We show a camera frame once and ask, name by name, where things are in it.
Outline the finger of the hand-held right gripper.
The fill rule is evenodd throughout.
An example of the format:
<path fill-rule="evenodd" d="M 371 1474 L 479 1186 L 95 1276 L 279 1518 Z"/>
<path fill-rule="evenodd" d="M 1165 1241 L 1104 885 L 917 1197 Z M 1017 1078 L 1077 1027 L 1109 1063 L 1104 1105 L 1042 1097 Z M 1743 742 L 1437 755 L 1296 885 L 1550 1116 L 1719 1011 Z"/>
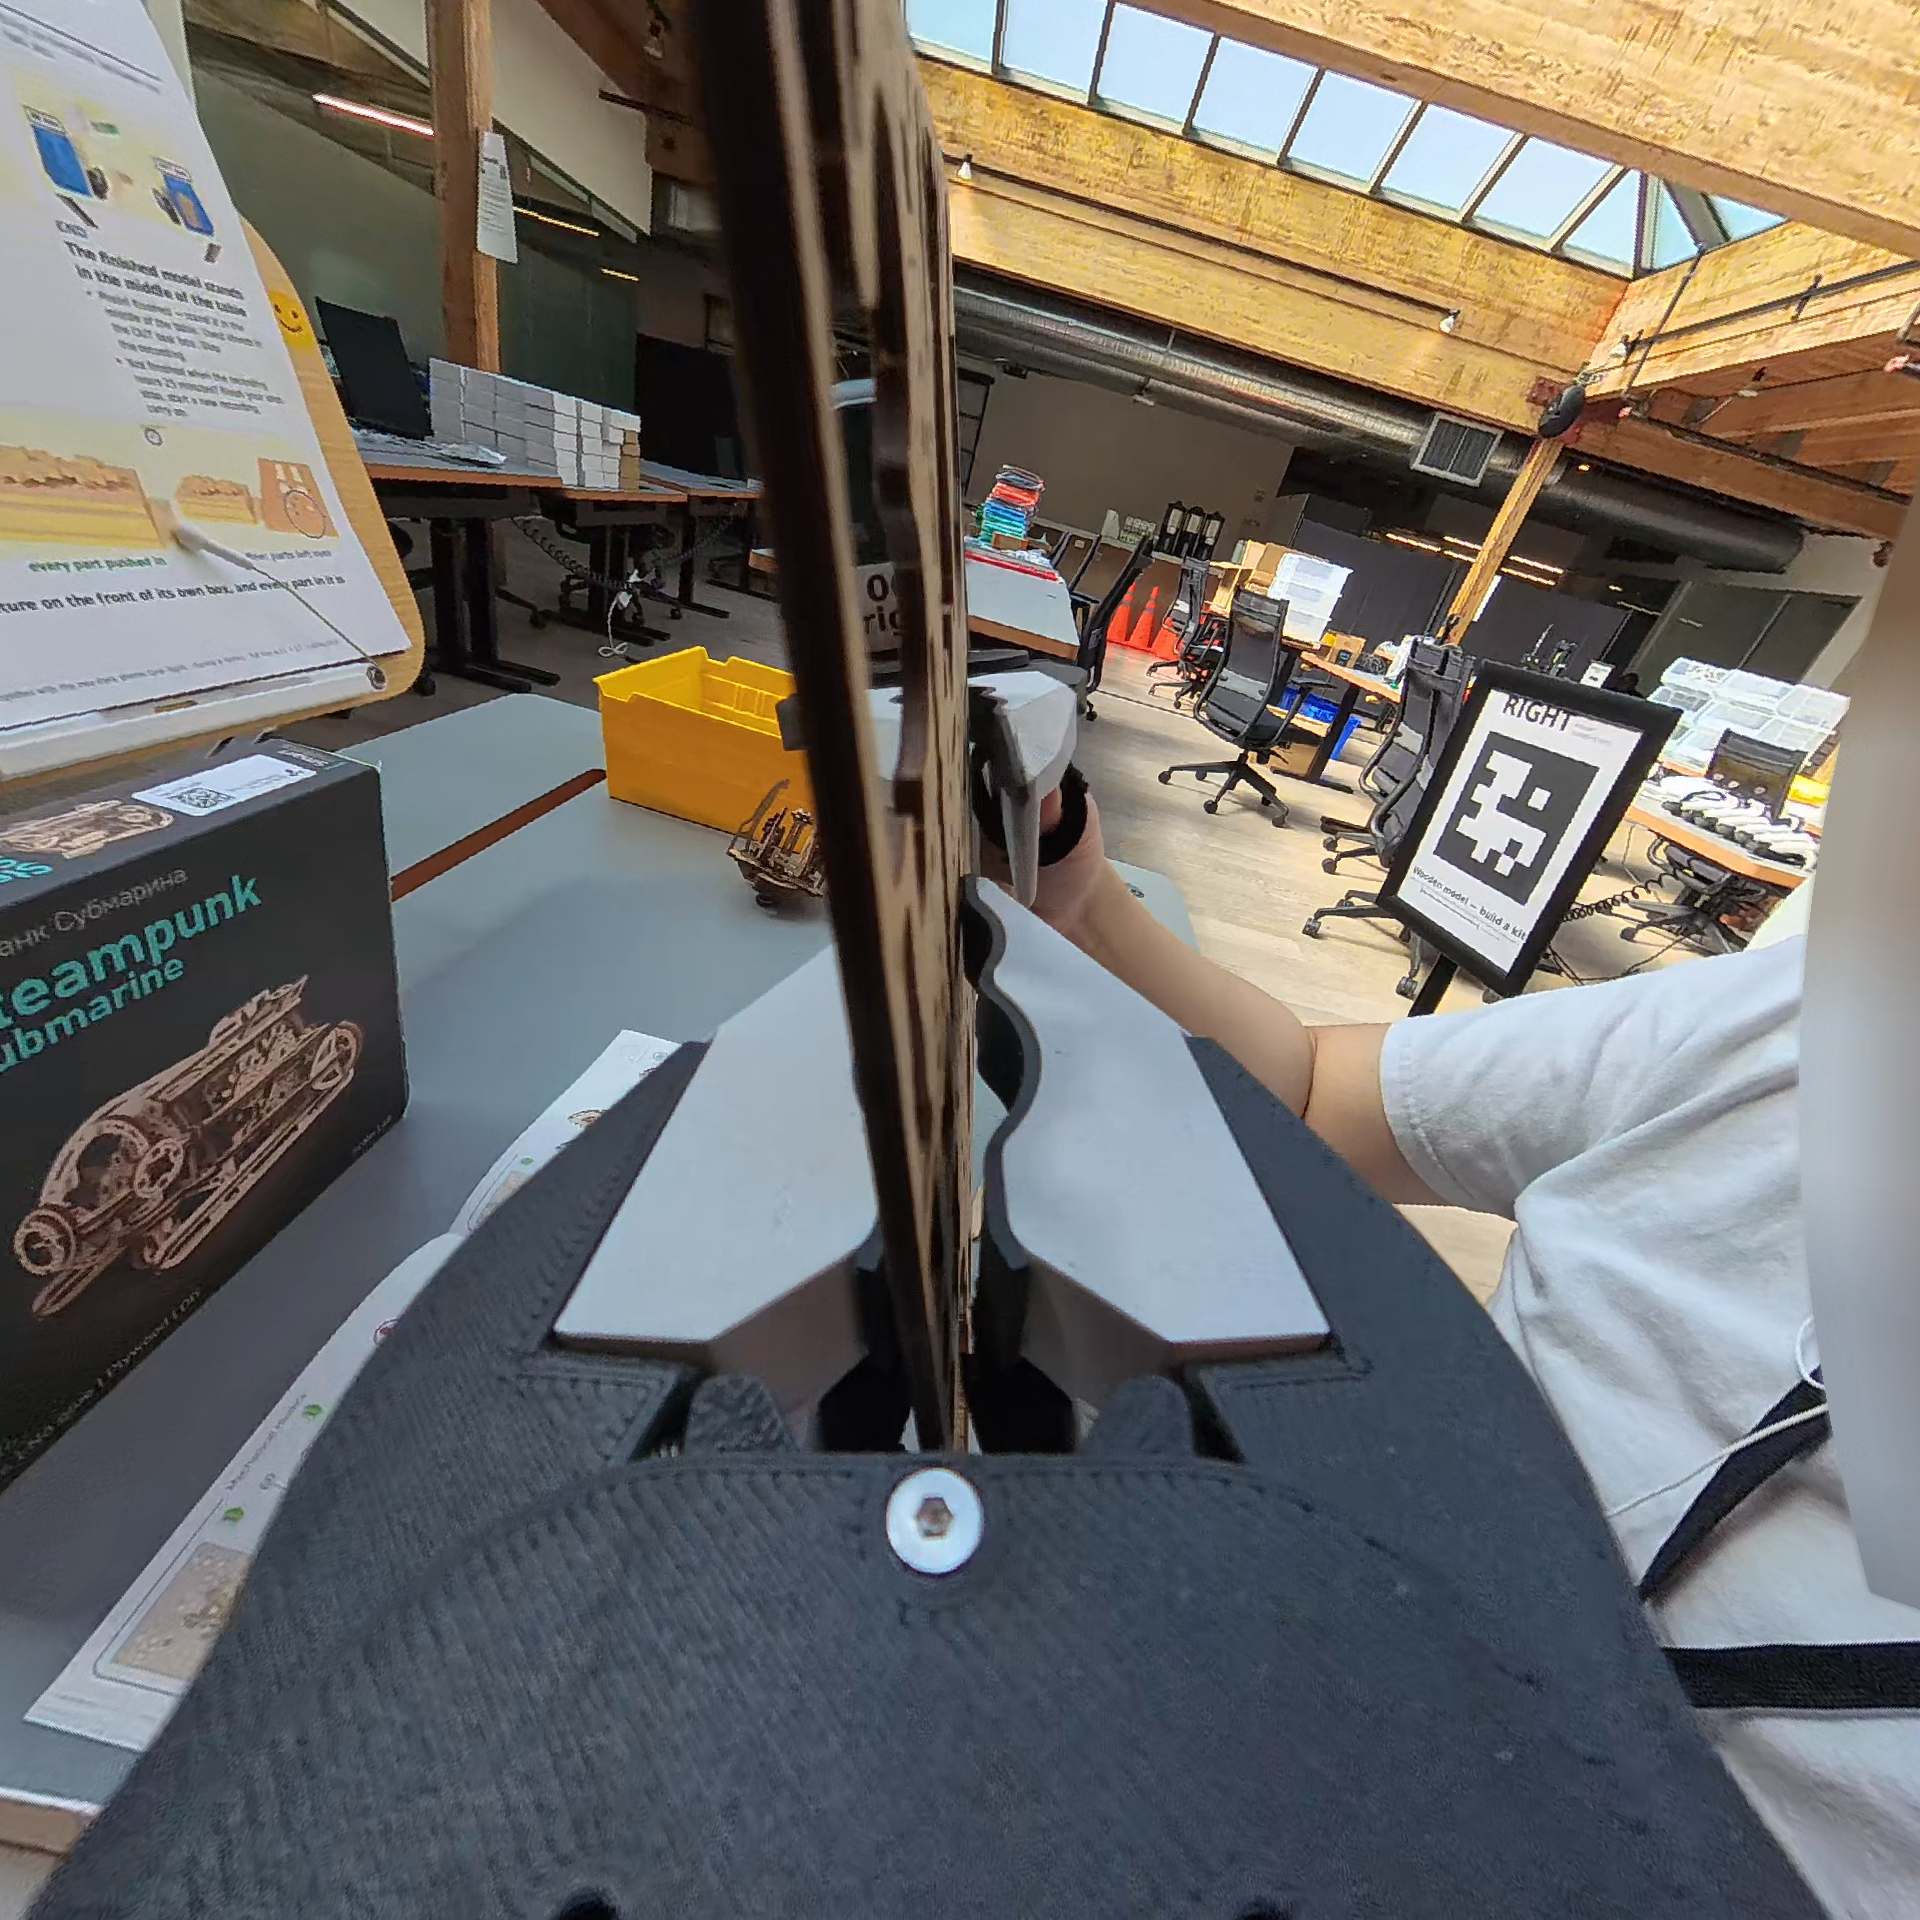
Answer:
<path fill-rule="evenodd" d="M 872 738 L 872 772 L 877 780 L 889 780 L 896 775 L 898 764 L 898 740 L 903 723 L 901 690 L 870 689 L 865 695 L 865 705 L 866 730 Z M 778 780 L 784 780 L 790 785 L 807 780 L 809 785 L 817 785 L 818 761 L 807 746 L 801 697 L 797 693 L 790 693 L 778 701 L 778 733 L 783 747 L 783 770 L 778 772 Z"/>
<path fill-rule="evenodd" d="M 1077 740 L 1077 690 L 1037 668 L 969 678 L 968 730 L 991 785 L 1062 785 Z"/>

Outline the stack of clear plastic bins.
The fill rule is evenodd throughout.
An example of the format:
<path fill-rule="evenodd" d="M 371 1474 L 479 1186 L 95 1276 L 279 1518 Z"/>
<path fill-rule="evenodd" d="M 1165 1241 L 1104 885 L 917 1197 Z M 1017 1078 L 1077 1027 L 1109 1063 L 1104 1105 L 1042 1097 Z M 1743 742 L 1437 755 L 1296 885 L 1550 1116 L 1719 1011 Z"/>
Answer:
<path fill-rule="evenodd" d="M 1349 567 L 1282 548 L 1264 594 L 1286 605 L 1286 635 L 1307 650 L 1319 647 L 1351 577 Z"/>

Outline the person's right forearm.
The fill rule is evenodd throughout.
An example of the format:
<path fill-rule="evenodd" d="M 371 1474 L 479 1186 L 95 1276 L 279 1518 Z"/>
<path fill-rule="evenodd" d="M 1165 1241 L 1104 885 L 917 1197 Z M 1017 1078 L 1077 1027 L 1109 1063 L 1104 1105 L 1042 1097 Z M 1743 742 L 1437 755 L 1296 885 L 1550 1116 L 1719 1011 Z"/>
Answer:
<path fill-rule="evenodd" d="M 1186 1035 L 1229 1051 L 1384 1201 L 1403 1206 L 1438 1203 L 1438 1191 L 1409 1163 L 1385 1114 L 1384 1023 L 1307 1023 L 1153 922 L 1158 927 L 1146 930 L 1125 957 L 1101 964 Z"/>

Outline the person's right hand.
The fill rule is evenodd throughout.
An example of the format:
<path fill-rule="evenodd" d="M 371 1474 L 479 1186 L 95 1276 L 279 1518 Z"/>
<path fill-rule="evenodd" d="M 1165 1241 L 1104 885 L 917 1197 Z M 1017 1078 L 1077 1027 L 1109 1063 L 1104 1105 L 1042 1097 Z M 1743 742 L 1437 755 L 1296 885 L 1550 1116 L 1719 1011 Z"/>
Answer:
<path fill-rule="evenodd" d="M 1054 849 L 1059 858 L 1040 866 L 1033 913 L 1081 954 L 1113 964 L 1158 927 L 1104 851 L 1088 789 L 1066 785 L 1048 797 L 1040 849 Z"/>

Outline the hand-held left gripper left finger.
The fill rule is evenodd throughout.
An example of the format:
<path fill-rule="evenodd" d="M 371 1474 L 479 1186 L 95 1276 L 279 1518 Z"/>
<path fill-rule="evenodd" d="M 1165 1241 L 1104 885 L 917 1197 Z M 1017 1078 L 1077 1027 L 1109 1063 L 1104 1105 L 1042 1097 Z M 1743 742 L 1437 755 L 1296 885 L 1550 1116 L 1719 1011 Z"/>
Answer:
<path fill-rule="evenodd" d="M 722 1021 L 554 1326 L 563 1349 L 754 1377 L 783 1414 L 896 1365 L 841 969 Z"/>

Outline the laser-cut wooden parts sheet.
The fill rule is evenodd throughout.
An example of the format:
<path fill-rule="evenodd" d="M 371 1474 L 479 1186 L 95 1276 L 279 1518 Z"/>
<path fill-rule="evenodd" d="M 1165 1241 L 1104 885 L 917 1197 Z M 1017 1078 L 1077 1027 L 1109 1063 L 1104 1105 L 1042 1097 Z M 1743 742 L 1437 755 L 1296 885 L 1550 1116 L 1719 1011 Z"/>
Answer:
<path fill-rule="evenodd" d="M 898 5 L 690 12 L 737 370 L 774 524 L 818 803 L 856 1091 L 919 1441 L 968 1443 L 974 993 L 969 623 L 946 173 Z M 835 331 L 877 380 L 874 503 L 896 567 L 903 715 L 877 742 Z"/>

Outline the framed black-white marker sign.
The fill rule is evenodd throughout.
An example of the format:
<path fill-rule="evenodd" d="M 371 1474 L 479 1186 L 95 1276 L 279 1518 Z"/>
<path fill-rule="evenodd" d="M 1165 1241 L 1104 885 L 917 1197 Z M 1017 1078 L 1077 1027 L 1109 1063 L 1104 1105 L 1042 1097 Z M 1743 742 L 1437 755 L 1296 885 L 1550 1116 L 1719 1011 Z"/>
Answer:
<path fill-rule="evenodd" d="M 1481 663 L 1379 908 L 1457 971 L 1522 993 L 1682 714 Z"/>

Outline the open instruction booklet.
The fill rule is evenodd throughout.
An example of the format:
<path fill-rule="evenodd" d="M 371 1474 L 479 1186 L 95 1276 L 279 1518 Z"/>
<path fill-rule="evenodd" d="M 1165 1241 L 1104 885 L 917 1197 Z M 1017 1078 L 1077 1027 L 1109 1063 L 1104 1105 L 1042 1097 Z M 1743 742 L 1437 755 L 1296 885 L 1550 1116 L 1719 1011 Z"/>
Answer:
<path fill-rule="evenodd" d="M 680 1044 L 625 1029 L 487 1169 L 443 1235 L 357 1303 L 181 1518 L 121 1601 L 24 1711 L 54 1733 L 145 1751 L 225 1631 L 315 1436 L 451 1253 Z"/>

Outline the yellow plastic bin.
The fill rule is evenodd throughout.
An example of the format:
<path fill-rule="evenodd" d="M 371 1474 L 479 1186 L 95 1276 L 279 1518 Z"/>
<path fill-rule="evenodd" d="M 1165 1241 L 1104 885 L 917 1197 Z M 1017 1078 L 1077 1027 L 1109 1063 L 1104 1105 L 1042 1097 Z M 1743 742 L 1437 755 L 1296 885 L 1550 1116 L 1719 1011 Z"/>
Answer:
<path fill-rule="evenodd" d="M 807 759 L 784 746 L 778 717 L 792 671 L 688 647 L 594 689 L 614 799 L 734 831 L 786 782 L 783 804 L 815 811 Z"/>

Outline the stack of white boxes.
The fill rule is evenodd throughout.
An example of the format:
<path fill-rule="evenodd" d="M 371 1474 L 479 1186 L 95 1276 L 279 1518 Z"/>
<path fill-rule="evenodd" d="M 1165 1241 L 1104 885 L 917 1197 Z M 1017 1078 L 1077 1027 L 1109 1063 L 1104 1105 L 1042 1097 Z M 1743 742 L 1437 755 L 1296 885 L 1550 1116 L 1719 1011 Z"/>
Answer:
<path fill-rule="evenodd" d="M 641 419 L 602 399 L 432 359 L 427 414 L 435 443 L 480 447 L 518 474 L 591 492 L 642 482 Z"/>

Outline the partly built wooden model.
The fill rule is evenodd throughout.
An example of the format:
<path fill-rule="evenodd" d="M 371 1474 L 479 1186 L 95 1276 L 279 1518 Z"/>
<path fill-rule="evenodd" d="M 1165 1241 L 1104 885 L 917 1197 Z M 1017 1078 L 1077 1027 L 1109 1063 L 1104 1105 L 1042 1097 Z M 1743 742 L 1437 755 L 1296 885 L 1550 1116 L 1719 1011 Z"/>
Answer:
<path fill-rule="evenodd" d="M 825 860 L 815 817 L 803 804 L 790 804 L 786 789 L 786 780 L 775 782 L 727 844 L 754 903 L 774 913 L 825 900 Z"/>

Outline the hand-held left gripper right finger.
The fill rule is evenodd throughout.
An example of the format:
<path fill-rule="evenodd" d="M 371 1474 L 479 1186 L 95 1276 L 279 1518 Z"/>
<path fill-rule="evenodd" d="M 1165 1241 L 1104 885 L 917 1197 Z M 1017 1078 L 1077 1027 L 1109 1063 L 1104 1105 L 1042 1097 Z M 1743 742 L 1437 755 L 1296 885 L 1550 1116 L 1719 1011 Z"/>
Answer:
<path fill-rule="evenodd" d="M 993 879 L 963 905 L 981 1157 L 966 1389 L 986 1451 L 1072 1451 L 1142 1377 L 1319 1354 L 1328 1317 L 1186 1033 Z"/>

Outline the black office chair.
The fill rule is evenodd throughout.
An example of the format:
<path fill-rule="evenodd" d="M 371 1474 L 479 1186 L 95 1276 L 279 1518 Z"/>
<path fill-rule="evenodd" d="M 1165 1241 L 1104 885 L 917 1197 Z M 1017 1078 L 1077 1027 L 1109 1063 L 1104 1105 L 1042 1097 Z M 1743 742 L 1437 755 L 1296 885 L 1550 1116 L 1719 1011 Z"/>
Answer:
<path fill-rule="evenodd" d="M 1222 775 L 1222 789 L 1205 799 L 1205 811 L 1238 789 L 1249 786 L 1272 809 L 1272 826 L 1286 828 L 1290 809 L 1279 789 L 1263 772 L 1264 757 L 1282 740 L 1287 715 L 1280 697 L 1293 682 L 1298 650 L 1287 645 L 1286 617 L 1290 605 L 1263 593 L 1238 590 L 1229 617 L 1222 657 L 1203 686 L 1197 715 L 1232 755 L 1217 761 L 1175 764 L 1159 772 L 1161 785 L 1178 775 L 1207 782 Z"/>
<path fill-rule="evenodd" d="M 1375 811 L 1366 826 L 1366 851 L 1376 858 L 1390 875 L 1401 858 L 1413 817 L 1425 803 L 1433 767 L 1447 747 L 1472 684 L 1475 660 L 1461 647 L 1441 639 L 1415 639 L 1409 647 L 1401 678 L 1399 723 L 1376 761 L 1384 766 L 1384 786 L 1376 794 Z M 1303 935 L 1317 940 L 1323 922 L 1394 922 L 1398 938 L 1409 947 L 1409 971 L 1398 993 L 1413 998 L 1425 941 L 1403 922 L 1384 908 L 1384 894 L 1351 890 L 1337 903 L 1317 908 Z"/>

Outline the laminated instruction sheet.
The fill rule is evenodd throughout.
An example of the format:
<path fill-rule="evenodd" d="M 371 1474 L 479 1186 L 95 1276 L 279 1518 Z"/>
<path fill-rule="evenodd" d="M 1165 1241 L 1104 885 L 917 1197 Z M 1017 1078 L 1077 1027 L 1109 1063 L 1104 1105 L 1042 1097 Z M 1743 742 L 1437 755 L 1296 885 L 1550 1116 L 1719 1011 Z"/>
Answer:
<path fill-rule="evenodd" d="M 5 731 L 405 650 L 243 222 L 143 5 L 3 5 Z"/>

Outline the black model kit box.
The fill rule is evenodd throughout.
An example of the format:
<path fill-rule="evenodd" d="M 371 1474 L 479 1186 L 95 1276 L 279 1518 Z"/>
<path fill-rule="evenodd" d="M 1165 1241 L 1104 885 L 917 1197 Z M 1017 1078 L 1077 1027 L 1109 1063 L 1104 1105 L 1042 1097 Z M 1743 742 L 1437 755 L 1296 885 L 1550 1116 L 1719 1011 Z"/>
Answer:
<path fill-rule="evenodd" d="M 405 1114 L 378 767 L 272 740 L 3 826 L 3 1483 Z"/>

